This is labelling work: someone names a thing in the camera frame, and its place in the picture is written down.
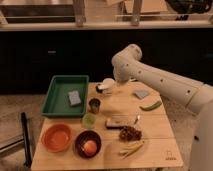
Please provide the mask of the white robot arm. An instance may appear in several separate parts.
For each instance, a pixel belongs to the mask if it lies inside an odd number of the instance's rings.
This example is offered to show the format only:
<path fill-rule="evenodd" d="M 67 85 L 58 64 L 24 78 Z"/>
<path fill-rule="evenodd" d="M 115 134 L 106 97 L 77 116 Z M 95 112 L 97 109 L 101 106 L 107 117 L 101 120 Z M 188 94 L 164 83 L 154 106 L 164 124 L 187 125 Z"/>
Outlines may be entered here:
<path fill-rule="evenodd" d="M 189 171 L 213 171 L 213 86 L 143 64 L 141 58 L 136 44 L 115 54 L 115 80 L 125 83 L 134 78 L 197 114 Z"/>

